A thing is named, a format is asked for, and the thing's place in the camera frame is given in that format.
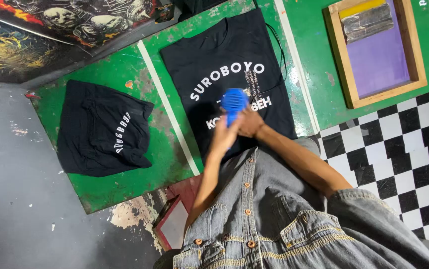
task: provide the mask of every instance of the skull artwork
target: skull artwork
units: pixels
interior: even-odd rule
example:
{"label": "skull artwork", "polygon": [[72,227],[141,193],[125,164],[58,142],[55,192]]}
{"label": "skull artwork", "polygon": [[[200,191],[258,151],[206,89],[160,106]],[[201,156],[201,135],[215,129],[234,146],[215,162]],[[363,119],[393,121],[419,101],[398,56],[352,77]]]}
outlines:
{"label": "skull artwork", "polygon": [[33,14],[40,10],[41,0],[3,0],[6,4],[16,9],[20,9],[28,14]]}
{"label": "skull artwork", "polygon": [[74,28],[78,20],[78,16],[73,11],[64,8],[49,8],[42,14],[42,21],[56,29]]}
{"label": "skull artwork", "polygon": [[114,34],[131,27],[133,22],[120,16],[99,15],[92,17],[90,24],[104,34]]}
{"label": "skull artwork", "polygon": [[132,21],[149,19],[152,7],[151,0],[134,0],[126,10],[126,16]]}
{"label": "skull artwork", "polygon": [[104,40],[104,34],[88,23],[75,27],[73,34],[93,46],[100,44]]}

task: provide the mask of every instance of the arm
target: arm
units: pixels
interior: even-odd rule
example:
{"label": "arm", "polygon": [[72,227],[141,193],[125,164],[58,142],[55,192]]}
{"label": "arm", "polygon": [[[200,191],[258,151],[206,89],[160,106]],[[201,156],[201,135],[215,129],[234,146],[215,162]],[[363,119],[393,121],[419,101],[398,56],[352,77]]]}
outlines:
{"label": "arm", "polygon": [[240,135],[255,137],[268,145],[303,180],[327,198],[338,190],[352,188],[342,175],[314,153],[267,126],[257,112],[245,110],[243,114],[245,120],[239,130]]}
{"label": "arm", "polygon": [[242,120],[243,116],[238,116],[229,128],[226,126],[225,116],[222,116],[221,119],[218,120],[208,157],[206,158],[201,184],[198,187],[198,194],[196,194],[193,207],[186,219],[184,234],[186,234],[186,230],[191,223],[193,223],[199,214],[205,211],[216,198],[214,189],[218,184],[221,159],[223,159],[226,151],[234,144]]}

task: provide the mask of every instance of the wooden frame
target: wooden frame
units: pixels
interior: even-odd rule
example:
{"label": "wooden frame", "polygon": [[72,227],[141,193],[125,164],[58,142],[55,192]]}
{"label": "wooden frame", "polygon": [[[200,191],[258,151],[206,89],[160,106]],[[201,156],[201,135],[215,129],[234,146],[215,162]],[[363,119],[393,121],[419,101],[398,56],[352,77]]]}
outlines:
{"label": "wooden frame", "polygon": [[348,108],[359,108],[427,85],[421,46],[410,0],[393,0],[410,81],[373,95],[359,98],[339,12],[368,0],[342,0],[324,9],[329,37]]}

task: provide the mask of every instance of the hand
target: hand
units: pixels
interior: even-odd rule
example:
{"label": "hand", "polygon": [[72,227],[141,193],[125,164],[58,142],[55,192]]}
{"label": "hand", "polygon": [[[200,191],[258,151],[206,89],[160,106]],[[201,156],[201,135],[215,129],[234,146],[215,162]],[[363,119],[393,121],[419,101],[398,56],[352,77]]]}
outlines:
{"label": "hand", "polygon": [[244,116],[238,113],[238,117],[228,128],[226,116],[221,116],[216,123],[214,136],[210,145],[210,156],[215,156],[219,159],[223,158],[229,148],[234,144],[238,137],[239,126],[243,122]]}
{"label": "hand", "polygon": [[261,127],[265,125],[263,118],[258,112],[252,111],[249,106],[240,114],[244,116],[244,120],[239,128],[239,135],[255,137]]}

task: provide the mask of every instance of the poster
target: poster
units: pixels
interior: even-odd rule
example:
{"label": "poster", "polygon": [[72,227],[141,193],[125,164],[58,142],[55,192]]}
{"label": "poster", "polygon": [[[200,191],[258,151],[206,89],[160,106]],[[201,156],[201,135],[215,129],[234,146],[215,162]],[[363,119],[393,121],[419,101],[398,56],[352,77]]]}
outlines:
{"label": "poster", "polygon": [[86,58],[77,46],[0,22],[0,82],[23,83]]}
{"label": "poster", "polygon": [[90,52],[150,20],[158,0],[0,0],[0,21]]}

